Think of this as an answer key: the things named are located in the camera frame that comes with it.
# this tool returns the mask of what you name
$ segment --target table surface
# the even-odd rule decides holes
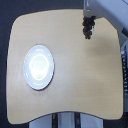
[[[82,10],[28,14],[13,24],[7,61],[7,116],[12,124],[55,112],[73,111],[103,119],[123,113],[123,78],[116,30],[96,20],[92,39],[85,40]],[[30,88],[23,74],[24,58],[35,45],[52,53],[55,71],[50,85]]]

